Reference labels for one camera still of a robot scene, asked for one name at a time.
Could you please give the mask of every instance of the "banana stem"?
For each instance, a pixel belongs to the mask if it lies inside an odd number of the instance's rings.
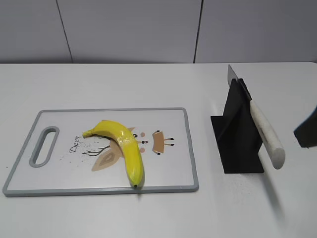
[[[89,136],[92,136],[93,135],[93,132],[92,130],[87,130],[83,133],[83,137],[86,138],[86,137],[89,137]]]

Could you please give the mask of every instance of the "white wall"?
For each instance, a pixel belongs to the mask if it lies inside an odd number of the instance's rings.
[[[0,63],[71,62],[55,0],[2,0]]]
[[[204,0],[196,62],[317,60],[317,0]]]
[[[58,0],[75,63],[192,63],[201,0]]]

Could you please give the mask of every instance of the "white knife handle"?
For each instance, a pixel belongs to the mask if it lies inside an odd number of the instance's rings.
[[[282,143],[254,100],[250,101],[250,113],[274,168],[279,170],[285,161],[285,150]]]

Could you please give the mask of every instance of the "black object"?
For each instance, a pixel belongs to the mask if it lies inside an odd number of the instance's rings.
[[[315,111],[294,131],[301,147],[317,146],[317,107]]]
[[[250,114],[251,100],[243,79],[232,79],[223,115],[211,117],[225,174],[264,172],[258,156],[262,140]]]

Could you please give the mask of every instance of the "cutting board handle hole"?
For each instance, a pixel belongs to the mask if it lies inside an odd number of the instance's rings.
[[[56,126],[46,127],[41,132],[30,158],[30,166],[38,168],[47,164],[51,158],[58,134],[59,129]]]

